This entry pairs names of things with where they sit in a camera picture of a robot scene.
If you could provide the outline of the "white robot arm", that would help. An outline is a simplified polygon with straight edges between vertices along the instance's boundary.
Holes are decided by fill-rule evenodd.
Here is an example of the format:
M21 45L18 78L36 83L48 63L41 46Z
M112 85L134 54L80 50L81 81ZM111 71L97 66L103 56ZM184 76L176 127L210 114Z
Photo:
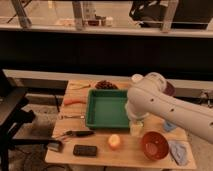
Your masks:
M213 144L213 110L171 96L172 85L159 73L134 74L125 109L131 121L148 113L161 117Z

